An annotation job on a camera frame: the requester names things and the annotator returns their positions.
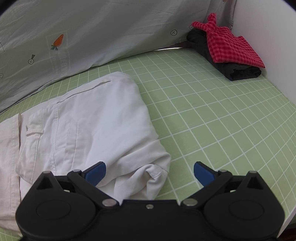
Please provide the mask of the white trousers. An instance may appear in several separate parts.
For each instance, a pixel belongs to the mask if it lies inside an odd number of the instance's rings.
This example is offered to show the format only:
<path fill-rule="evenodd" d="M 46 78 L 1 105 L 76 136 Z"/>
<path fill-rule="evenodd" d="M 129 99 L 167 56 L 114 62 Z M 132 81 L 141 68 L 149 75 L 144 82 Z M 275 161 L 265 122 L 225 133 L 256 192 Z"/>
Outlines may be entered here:
<path fill-rule="evenodd" d="M 171 161 L 133 78 L 114 72 L 1 123 L 1 228 L 43 171 L 106 164 L 97 187 L 118 201 L 155 199 Z"/>

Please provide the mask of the green grid cutting mat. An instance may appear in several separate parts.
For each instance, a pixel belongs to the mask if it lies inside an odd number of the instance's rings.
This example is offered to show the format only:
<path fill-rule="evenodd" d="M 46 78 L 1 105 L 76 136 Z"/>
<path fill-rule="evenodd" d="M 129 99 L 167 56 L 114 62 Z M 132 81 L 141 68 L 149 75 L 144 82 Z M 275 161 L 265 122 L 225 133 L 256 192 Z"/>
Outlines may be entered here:
<path fill-rule="evenodd" d="M 170 173 L 158 199 L 182 200 L 201 188 L 193 164 L 233 174 L 260 173 L 285 211 L 295 215 L 295 105 L 266 77 L 229 81 L 189 49 L 112 61 L 54 83 L 1 114 L 17 113 L 112 72 L 131 75 L 162 145 Z"/>

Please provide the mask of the red checked folded garment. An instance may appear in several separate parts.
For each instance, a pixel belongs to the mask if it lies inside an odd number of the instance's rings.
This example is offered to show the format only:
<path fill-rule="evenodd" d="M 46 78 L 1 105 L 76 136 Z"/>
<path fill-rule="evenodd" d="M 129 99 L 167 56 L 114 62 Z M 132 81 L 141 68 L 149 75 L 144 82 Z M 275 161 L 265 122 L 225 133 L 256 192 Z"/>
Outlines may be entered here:
<path fill-rule="evenodd" d="M 206 23 L 192 22 L 191 26 L 206 33 L 207 46 L 213 62 L 265 67 L 262 59 L 244 37 L 237 37 L 228 27 L 217 25 L 215 13 L 208 15 Z"/>

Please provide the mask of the black folded garment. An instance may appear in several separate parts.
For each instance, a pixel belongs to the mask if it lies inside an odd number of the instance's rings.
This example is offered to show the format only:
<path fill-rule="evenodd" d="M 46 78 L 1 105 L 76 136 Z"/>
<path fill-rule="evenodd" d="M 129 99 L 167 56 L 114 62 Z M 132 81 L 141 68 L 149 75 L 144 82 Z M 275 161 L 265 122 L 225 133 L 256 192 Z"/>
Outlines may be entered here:
<path fill-rule="evenodd" d="M 206 32 L 203 30 L 191 30 L 187 35 L 187 42 L 230 81 L 257 78 L 261 75 L 259 67 L 232 62 L 214 63 L 208 49 Z"/>

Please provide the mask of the grey printed fabric backdrop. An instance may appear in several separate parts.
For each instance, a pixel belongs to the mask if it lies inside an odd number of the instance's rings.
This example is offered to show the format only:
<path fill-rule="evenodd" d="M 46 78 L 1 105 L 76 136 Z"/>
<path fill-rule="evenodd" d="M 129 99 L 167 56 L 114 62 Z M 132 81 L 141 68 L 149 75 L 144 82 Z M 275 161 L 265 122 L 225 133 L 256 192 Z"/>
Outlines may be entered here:
<path fill-rule="evenodd" d="M 46 86 L 112 60 L 185 40 L 215 13 L 232 27 L 236 1 L 5 1 L 1 111 Z"/>

